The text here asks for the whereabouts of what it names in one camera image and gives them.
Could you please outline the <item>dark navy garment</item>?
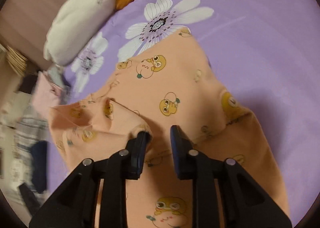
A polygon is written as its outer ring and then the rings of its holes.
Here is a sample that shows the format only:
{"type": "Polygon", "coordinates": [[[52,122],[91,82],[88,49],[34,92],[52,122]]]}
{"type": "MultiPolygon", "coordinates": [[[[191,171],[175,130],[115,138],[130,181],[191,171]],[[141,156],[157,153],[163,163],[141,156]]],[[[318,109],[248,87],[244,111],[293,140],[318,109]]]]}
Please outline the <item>dark navy garment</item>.
{"type": "Polygon", "coordinates": [[[31,182],[39,194],[47,189],[47,151],[47,141],[39,141],[30,148],[32,157],[31,182]]]}

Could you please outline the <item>orange duck print garment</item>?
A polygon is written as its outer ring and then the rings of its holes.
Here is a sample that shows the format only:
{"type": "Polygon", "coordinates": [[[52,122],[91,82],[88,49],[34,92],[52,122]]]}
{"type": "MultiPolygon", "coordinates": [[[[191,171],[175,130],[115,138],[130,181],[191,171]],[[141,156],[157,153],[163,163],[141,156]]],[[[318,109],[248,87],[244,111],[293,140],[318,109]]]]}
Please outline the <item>orange duck print garment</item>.
{"type": "Polygon", "coordinates": [[[289,213],[280,169],[255,114],[216,79],[185,28],[119,63],[97,92],[49,114],[50,133],[70,170],[85,158],[108,158],[141,131],[151,134],[141,177],[126,183],[129,227],[191,226],[191,182],[174,171],[173,125],[210,158],[234,158],[289,213]]]}

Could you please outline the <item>white orange plush toy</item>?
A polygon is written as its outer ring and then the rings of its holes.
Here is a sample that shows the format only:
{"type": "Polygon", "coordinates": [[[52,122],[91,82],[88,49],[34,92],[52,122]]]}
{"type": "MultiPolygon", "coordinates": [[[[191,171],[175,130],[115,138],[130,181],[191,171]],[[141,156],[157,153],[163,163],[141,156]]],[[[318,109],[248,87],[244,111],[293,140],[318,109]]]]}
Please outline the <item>white orange plush toy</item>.
{"type": "Polygon", "coordinates": [[[44,59],[70,64],[103,23],[134,0],[67,0],[46,35],[44,59]]]}

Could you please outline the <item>woven straw basket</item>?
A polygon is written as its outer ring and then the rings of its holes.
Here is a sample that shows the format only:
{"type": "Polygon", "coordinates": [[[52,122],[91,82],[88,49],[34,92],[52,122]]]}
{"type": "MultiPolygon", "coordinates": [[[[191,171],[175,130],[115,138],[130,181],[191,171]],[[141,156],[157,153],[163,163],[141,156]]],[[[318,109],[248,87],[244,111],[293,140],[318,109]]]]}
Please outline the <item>woven straw basket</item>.
{"type": "Polygon", "coordinates": [[[10,46],[6,46],[5,49],[5,56],[8,64],[17,75],[24,77],[28,65],[28,59],[10,46]]]}

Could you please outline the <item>purple floral bed sheet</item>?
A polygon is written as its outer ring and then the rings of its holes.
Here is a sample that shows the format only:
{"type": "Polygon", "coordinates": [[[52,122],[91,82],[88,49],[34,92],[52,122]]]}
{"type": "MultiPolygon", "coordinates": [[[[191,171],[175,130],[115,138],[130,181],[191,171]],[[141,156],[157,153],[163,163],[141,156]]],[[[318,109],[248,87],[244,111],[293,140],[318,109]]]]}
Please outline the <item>purple floral bed sheet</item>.
{"type": "Polygon", "coordinates": [[[257,118],[283,178],[292,224],[319,193],[319,6],[315,0],[134,0],[66,65],[69,104],[117,65],[187,29],[211,71],[257,118]]]}

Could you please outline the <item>pink garment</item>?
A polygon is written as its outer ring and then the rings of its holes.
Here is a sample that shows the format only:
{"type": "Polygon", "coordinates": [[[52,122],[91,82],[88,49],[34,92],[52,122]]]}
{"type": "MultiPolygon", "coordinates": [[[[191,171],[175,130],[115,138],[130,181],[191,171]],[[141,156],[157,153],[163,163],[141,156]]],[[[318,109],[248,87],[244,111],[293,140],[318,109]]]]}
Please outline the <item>pink garment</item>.
{"type": "Polygon", "coordinates": [[[32,94],[31,105],[44,119],[48,119],[50,109],[60,105],[63,89],[50,81],[46,73],[39,72],[32,94]]]}

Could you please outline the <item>plaid grey garment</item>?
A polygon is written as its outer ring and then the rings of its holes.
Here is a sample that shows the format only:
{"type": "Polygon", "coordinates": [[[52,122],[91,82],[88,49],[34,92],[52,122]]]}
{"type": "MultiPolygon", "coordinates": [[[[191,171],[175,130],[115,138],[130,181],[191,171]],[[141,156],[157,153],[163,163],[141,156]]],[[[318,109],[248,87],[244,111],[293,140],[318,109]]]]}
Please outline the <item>plaid grey garment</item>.
{"type": "Polygon", "coordinates": [[[17,121],[14,132],[15,157],[25,167],[31,168],[31,147],[40,141],[48,141],[48,122],[28,105],[22,117],[17,121]]]}

